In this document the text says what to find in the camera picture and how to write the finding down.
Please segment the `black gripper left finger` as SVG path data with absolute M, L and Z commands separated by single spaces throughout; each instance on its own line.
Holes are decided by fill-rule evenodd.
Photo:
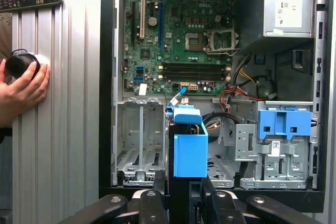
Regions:
M 156 171 L 152 189 L 136 191 L 131 200 L 122 195 L 106 195 L 61 223 L 168 223 L 164 193 L 164 172 Z

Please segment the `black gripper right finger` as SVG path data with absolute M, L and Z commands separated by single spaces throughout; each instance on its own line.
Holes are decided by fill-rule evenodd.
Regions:
M 217 190 L 201 180 L 205 223 L 319 223 L 305 212 L 321 213 L 323 192 L 315 190 Z

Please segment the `person's hand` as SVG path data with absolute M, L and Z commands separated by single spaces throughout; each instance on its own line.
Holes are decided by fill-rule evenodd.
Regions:
M 42 64 L 34 75 L 37 63 L 31 63 L 23 75 L 13 83 L 5 82 L 5 63 L 1 62 L 1 128 L 11 126 L 20 114 L 41 102 L 47 93 L 50 67 Z

